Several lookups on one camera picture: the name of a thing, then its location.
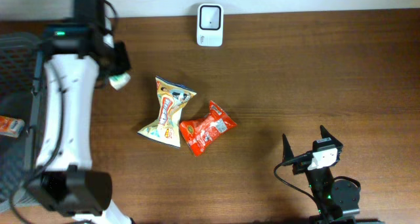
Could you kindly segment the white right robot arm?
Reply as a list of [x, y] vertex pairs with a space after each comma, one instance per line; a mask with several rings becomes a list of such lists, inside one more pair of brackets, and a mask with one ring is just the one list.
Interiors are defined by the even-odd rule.
[[311, 223], [355, 223], [355, 216], [360, 213], [361, 184], [349, 177], [332, 175], [330, 168], [340, 161], [343, 144], [322, 125], [320, 134], [322, 138], [313, 142], [312, 149], [298, 156], [293, 155], [286, 135], [282, 135], [283, 158], [275, 167], [291, 166], [294, 175], [305, 174], [311, 192], [280, 181], [315, 203], [318, 215], [310, 217]]

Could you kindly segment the yellow snack bag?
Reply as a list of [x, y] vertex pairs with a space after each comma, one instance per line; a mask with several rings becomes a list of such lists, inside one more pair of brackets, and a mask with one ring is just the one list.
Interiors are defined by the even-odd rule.
[[180, 148], [180, 117], [183, 108], [197, 93], [159, 76], [155, 77], [159, 114], [156, 120], [137, 131], [147, 139]]

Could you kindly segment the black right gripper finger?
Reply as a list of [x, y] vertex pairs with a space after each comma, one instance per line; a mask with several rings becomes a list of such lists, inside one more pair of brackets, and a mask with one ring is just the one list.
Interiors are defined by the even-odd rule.
[[292, 159], [294, 159], [294, 154], [287, 139], [286, 134], [282, 135], [282, 143], [283, 143], [283, 155], [282, 155], [282, 165], [288, 166]]
[[320, 133], [323, 139], [330, 138], [335, 145], [341, 145], [341, 142], [336, 139], [323, 125], [320, 126]]

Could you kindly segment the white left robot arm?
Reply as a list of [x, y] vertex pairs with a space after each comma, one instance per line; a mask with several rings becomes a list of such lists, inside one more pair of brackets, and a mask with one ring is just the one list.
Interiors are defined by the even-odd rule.
[[125, 64], [111, 24], [49, 26], [39, 55], [47, 108], [41, 150], [24, 188], [48, 211], [76, 223], [132, 223], [112, 200], [109, 173], [94, 171], [90, 125], [96, 83]]

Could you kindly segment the teal tissue pack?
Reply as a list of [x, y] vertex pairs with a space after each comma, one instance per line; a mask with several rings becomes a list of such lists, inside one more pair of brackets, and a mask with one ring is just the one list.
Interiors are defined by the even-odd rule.
[[123, 87], [125, 87], [130, 82], [131, 76], [127, 72], [125, 72], [120, 75], [110, 76], [108, 79], [109, 79], [110, 85], [115, 90], [118, 91], [122, 89]]

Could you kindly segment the red snack bag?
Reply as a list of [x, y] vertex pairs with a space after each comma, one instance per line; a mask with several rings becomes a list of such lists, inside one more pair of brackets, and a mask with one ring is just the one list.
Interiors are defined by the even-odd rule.
[[183, 121], [180, 132], [195, 156], [201, 156], [207, 147], [237, 126], [237, 123], [215, 102], [209, 102], [209, 113], [197, 120]]

